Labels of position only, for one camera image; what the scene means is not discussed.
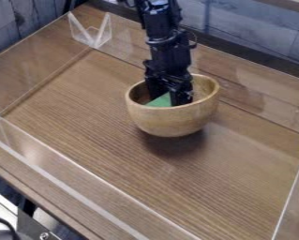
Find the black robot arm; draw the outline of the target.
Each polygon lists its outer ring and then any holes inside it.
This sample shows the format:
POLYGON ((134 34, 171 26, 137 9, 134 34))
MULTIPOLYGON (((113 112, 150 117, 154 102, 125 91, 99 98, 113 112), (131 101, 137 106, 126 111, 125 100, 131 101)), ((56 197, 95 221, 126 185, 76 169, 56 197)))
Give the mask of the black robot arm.
POLYGON ((182 8, 177 0, 122 0, 130 8, 137 8, 142 28, 147 33, 150 59, 146 67, 146 84, 153 99, 170 94, 170 105, 193 102, 193 76, 190 51, 197 44, 190 43, 190 33, 179 24, 182 8))

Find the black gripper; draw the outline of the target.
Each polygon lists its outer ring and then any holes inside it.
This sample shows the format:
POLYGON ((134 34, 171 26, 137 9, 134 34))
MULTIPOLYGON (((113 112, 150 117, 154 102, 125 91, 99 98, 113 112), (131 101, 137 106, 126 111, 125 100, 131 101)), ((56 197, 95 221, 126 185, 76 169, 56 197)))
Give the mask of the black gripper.
POLYGON ((147 31, 150 59, 146 67, 146 84, 150 99, 155 100, 169 92, 173 106, 193 102, 193 85, 190 75, 191 55, 189 32, 183 29, 153 29, 147 31))

